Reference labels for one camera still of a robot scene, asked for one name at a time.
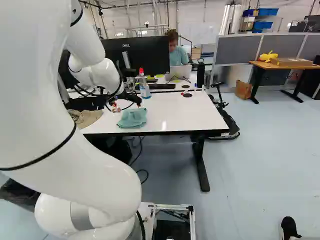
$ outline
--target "blue bin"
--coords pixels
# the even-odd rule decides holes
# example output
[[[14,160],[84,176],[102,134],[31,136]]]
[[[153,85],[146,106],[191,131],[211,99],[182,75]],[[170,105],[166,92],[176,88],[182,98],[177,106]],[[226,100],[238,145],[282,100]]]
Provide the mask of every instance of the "blue bin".
[[[244,10],[242,17],[249,17],[254,15],[254,9]]]
[[[269,8],[259,8],[259,16],[268,16]]]
[[[265,22],[264,21],[255,21],[253,24],[253,29],[264,29]]]
[[[261,34],[262,33],[262,29],[253,29],[252,33],[253,34]]]
[[[270,29],[272,27],[272,24],[273,24],[272,21],[265,21],[265,22],[263,22],[263,28]]]
[[[279,8],[269,8],[269,15],[276,16],[278,14]]]

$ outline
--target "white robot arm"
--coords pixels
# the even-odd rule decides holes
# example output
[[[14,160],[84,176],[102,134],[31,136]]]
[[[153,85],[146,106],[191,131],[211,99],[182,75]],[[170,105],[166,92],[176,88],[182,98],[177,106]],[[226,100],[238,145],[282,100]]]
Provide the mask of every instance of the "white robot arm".
[[[70,240],[127,239],[137,222],[140,180],[85,139],[57,87],[64,47],[72,54],[71,68],[90,74],[91,67],[96,84],[107,80],[111,92],[118,88],[117,77],[100,73],[112,62],[104,59],[77,0],[19,0],[5,6],[0,10],[0,171],[42,193],[35,216],[49,233]]]
[[[78,0],[72,0],[71,28],[65,48],[71,53],[68,60],[70,73],[82,84],[99,86],[111,95],[141,104],[141,98],[125,91],[115,64],[105,58],[105,49],[88,24]]]

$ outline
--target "green cloth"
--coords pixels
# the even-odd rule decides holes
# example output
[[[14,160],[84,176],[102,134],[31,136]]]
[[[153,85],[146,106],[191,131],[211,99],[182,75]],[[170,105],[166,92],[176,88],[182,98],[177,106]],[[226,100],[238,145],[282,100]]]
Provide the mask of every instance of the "green cloth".
[[[147,109],[145,107],[127,109],[122,113],[121,120],[117,123],[122,129],[139,129],[147,123]]]
[[[189,57],[187,52],[181,46],[176,46],[173,52],[170,52],[170,67],[187,65]]]

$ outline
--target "floor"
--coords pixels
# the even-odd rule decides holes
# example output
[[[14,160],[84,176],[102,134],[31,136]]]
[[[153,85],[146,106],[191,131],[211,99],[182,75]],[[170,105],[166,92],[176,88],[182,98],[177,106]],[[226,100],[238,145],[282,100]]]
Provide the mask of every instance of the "floor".
[[[195,205],[199,240],[277,240],[284,216],[296,220],[301,235],[320,236],[320,102],[301,94],[300,104],[279,91],[258,92],[259,105],[222,96],[241,136],[205,143],[211,191],[200,191],[187,136],[146,137],[134,164],[149,171],[142,200]],[[0,239],[47,236],[32,213],[3,200],[0,213]]]

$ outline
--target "desk leg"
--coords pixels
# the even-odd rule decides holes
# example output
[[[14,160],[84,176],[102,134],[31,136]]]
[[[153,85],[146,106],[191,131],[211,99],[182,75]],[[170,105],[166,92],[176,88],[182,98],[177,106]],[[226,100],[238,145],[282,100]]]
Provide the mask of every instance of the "desk leg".
[[[304,78],[305,78],[305,75],[306,75],[306,70],[303,71],[299,81],[296,83],[296,86],[295,86],[295,89],[293,91],[293,93],[290,93],[286,90],[280,90],[282,93],[284,93],[285,95],[288,95],[290,98],[296,100],[297,102],[299,103],[303,103],[304,101],[298,97],[298,93],[300,92],[300,88],[301,88],[301,85],[304,81]]]
[[[256,99],[256,93],[257,93],[257,90],[260,86],[260,83],[261,83],[261,80],[262,80],[262,76],[263,74],[265,73],[266,70],[264,70],[263,68],[261,67],[257,67],[257,66],[253,66],[253,76],[254,76],[254,85],[253,85],[253,88],[252,88],[252,91],[251,91],[251,97],[250,97],[250,100],[252,102],[254,102],[255,104],[259,104],[259,101]]]
[[[205,166],[204,159],[202,157],[205,138],[198,137],[195,141],[196,142],[192,144],[192,150],[195,158],[196,169],[198,172],[200,188],[203,192],[210,192],[210,185],[209,185],[209,180],[207,176],[206,166]]]

